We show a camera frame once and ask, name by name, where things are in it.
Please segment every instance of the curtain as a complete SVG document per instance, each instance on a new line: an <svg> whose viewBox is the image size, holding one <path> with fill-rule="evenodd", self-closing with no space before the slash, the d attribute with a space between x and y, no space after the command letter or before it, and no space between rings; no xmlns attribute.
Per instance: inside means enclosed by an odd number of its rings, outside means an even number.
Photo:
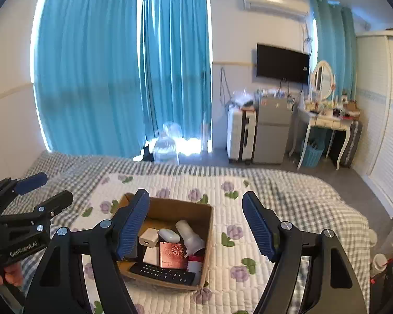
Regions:
<svg viewBox="0 0 393 314"><path fill-rule="evenodd" d="M316 19L317 61L326 60L336 75L335 95L345 90L350 99L355 97L357 39L351 9L327 0L310 0Z"/></svg>
<svg viewBox="0 0 393 314"><path fill-rule="evenodd" d="M139 155L137 0L45 0L34 88L46 140L73 155Z"/></svg>
<svg viewBox="0 0 393 314"><path fill-rule="evenodd" d="M147 139L168 121L178 123L186 139L200 138L204 117L211 124L206 0L144 0L141 26Z"/></svg>

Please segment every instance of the mirror frame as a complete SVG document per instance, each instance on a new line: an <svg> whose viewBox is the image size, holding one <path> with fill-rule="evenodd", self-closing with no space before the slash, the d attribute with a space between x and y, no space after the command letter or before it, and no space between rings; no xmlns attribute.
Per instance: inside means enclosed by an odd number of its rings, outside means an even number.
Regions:
<svg viewBox="0 0 393 314"><path fill-rule="evenodd" d="M318 93L318 91L316 91L316 85L315 85L315 76L317 74L317 71L319 70L319 68L325 68L328 69L330 72L330 86L332 87L332 85L335 83L334 79L333 79L333 71L332 68L330 67L329 63L326 60L321 60L320 62L317 63L314 71L312 72L311 76L310 76L310 87L313 90L313 92ZM320 89L320 98L321 100L325 100L327 99L332 93L332 89L329 89L329 94L327 95L323 95L322 94L322 89Z"/></svg>

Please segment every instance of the black remote control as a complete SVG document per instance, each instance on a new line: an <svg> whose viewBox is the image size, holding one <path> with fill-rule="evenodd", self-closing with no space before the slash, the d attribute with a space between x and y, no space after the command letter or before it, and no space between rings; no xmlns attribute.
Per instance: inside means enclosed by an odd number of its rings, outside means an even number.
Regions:
<svg viewBox="0 0 393 314"><path fill-rule="evenodd" d="M192 285L195 278L194 272L188 272L184 269L160 268L157 265L149 265L144 262L134 263L129 270L137 275L183 285Z"/></svg>

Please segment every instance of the air conditioner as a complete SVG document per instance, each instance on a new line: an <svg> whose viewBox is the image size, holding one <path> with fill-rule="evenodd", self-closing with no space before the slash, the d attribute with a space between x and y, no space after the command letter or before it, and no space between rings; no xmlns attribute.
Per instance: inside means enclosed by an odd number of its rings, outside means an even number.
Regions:
<svg viewBox="0 0 393 314"><path fill-rule="evenodd" d="M303 0L244 0L244 8L279 14L303 22L309 13L309 5Z"/></svg>

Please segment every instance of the translucent plastic bottle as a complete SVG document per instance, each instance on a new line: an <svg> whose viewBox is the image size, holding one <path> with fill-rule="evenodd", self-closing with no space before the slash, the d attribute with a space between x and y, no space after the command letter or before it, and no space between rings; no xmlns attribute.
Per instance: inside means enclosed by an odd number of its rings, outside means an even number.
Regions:
<svg viewBox="0 0 393 314"><path fill-rule="evenodd" d="M166 132L160 132L153 149L154 161L156 163L179 164L176 142Z"/></svg>

